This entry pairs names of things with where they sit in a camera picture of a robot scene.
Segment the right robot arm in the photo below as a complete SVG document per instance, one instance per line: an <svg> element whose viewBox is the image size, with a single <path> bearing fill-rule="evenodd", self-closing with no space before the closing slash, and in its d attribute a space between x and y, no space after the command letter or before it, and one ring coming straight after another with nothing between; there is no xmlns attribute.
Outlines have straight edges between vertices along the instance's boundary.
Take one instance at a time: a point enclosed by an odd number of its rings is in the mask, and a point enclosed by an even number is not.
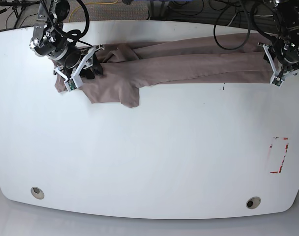
<svg viewBox="0 0 299 236"><path fill-rule="evenodd" d="M37 56L48 57L53 61L53 73L62 78L67 91L80 88L83 77L91 80L95 76L103 75L103 67L96 53L103 50L104 46L93 46L81 40L89 30L90 18L83 1L79 0L77 3L84 11L83 31L63 30L63 21L70 10L68 1L42 0L30 40L30 48Z"/></svg>

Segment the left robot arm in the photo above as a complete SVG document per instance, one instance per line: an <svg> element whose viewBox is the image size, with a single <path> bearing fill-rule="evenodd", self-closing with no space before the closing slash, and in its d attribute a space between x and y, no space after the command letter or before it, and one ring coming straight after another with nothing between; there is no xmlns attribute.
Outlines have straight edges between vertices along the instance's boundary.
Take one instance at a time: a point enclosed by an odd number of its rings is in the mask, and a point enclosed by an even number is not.
<svg viewBox="0 0 299 236"><path fill-rule="evenodd" d="M262 31L255 23L257 6L266 6L263 0L256 0L249 12L254 29L270 41L270 45L259 42L264 49L264 59L271 65L273 74L270 83L282 86L286 78L299 73L299 0L273 0L271 9L277 27L277 36Z"/></svg>

